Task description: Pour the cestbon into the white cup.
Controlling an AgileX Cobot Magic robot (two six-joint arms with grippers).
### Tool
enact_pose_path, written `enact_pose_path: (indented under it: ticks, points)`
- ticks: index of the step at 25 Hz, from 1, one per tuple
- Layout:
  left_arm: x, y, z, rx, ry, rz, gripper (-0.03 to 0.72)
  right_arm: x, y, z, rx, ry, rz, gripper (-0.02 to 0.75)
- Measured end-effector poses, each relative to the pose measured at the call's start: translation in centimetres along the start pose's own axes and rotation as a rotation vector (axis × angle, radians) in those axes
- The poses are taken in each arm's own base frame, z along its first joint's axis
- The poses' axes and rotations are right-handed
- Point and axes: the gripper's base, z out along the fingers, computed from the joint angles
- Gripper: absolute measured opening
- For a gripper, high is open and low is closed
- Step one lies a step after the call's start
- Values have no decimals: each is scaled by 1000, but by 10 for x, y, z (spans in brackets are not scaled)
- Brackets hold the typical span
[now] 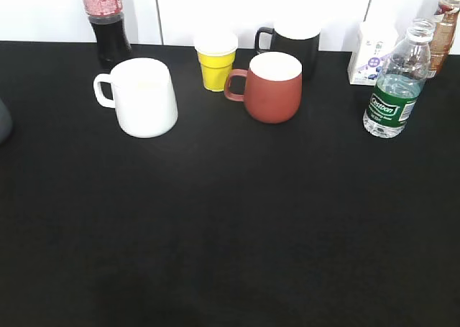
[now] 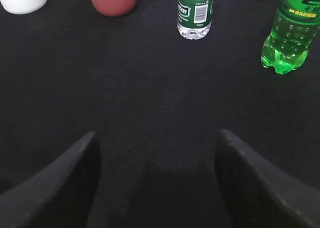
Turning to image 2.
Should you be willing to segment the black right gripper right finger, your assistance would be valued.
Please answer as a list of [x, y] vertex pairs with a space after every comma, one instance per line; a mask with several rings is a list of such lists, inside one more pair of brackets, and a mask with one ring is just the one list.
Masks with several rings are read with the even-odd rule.
[[320, 192], [287, 174], [229, 130], [214, 170], [232, 227], [319, 227]]

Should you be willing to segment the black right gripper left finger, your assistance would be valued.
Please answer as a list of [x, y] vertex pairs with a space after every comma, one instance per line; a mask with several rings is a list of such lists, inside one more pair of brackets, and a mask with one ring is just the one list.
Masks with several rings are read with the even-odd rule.
[[1, 227], [86, 227], [100, 173], [100, 145], [94, 132], [88, 132], [0, 196]]

